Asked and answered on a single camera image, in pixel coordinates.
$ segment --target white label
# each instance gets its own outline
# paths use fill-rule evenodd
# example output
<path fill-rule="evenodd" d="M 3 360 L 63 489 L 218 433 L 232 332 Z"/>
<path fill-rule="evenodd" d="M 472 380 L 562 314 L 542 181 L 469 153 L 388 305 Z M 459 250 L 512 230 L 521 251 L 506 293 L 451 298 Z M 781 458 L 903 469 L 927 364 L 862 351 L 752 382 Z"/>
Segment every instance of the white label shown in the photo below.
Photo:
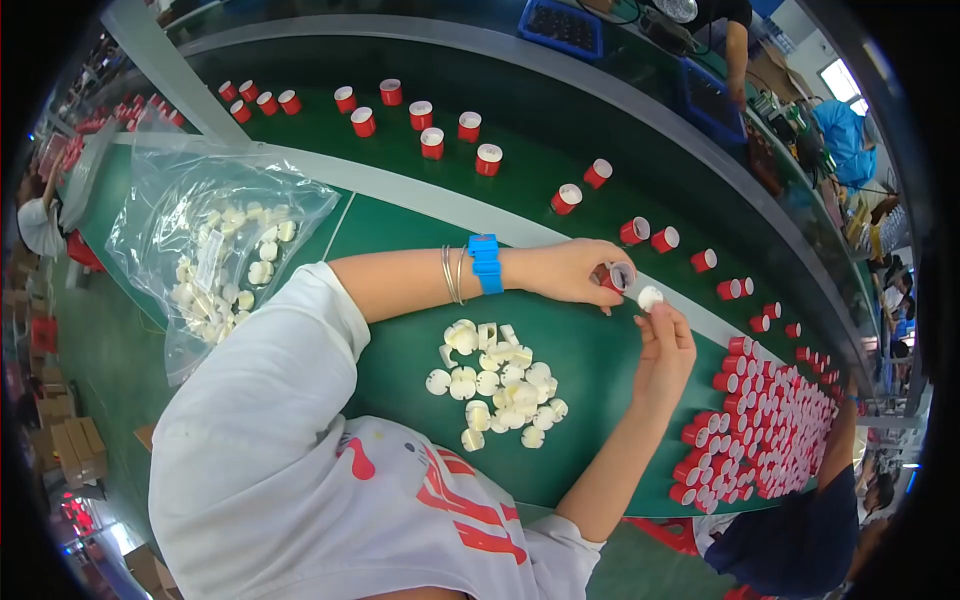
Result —
<path fill-rule="evenodd" d="M 200 255 L 197 257 L 197 274 L 193 282 L 205 292 L 209 292 L 210 286 L 213 285 L 213 276 L 217 272 L 217 256 L 223 245 L 224 234 L 214 229 L 210 232 L 206 244 L 200 249 Z"/>

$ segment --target green floor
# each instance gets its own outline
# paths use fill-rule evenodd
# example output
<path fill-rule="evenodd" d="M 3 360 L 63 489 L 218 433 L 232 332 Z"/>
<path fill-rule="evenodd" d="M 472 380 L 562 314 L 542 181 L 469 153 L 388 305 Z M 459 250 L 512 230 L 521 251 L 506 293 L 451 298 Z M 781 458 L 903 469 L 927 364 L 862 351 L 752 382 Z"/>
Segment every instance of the green floor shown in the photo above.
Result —
<path fill-rule="evenodd" d="M 67 264 L 62 258 L 49 266 L 60 364 L 80 386 L 82 412 L 107 445 L 110 508 L 156 550 L 147 514 L 150 454 L 133 430 L 156 421 L 174 393 L 163 373 L 163 335 L 107 275 L 82 277 L 77 288 L 64 289 Z M 525 521 L 541 514 L 520 510 Z M 678 554 L 624 524 L 604 549 L 588 596 L 719 599 L 733 586 L 699 557 Z"/>

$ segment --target window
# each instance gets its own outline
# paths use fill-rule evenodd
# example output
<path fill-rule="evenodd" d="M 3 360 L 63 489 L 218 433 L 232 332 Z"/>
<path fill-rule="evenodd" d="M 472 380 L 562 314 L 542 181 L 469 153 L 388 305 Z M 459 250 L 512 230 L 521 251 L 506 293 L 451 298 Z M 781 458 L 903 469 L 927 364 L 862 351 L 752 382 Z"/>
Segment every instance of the window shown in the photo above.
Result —
<path fill-rule="evenodd" d="M 834 98 L 847 103 L 853 112 L 861 116 L 867 113 L 869 107 L 867 100 L 860 93 L 860 86 L 856 84 L 843 59 L 831 62 L 820 71 L 819 75 Z"/>

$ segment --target plastic bag of white parts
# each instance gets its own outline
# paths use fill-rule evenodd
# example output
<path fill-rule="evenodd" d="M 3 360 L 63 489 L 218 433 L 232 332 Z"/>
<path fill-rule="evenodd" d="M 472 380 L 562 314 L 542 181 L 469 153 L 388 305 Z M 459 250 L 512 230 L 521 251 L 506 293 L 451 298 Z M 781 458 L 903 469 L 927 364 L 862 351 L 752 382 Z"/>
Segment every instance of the plastic bag of white parts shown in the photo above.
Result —
<path fill-rule="evenodd" d="M 107 250 L 167 318 L 172 386 L 273 294 L 291 257 L 340 199 L 261 147 L 185 135 L 154 109 L 137 126 L 131 193 Z"/>

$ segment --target blue watch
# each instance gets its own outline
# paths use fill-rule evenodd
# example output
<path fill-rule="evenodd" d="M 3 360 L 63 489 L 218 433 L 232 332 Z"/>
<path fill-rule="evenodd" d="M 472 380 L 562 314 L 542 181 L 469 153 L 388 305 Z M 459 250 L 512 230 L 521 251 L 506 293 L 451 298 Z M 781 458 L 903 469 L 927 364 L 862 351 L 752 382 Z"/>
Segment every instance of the blue watch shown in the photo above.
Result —
<path fill-rule="evenodd" d="M 471 235 L 467 244 L 467 254 L 473 257 L 473 274 L 480 279 L 484 294 L 502 294 L 503 281 L 500 280 L 500 261 L 496 259 L 500 247 L 492 233 Z"/>

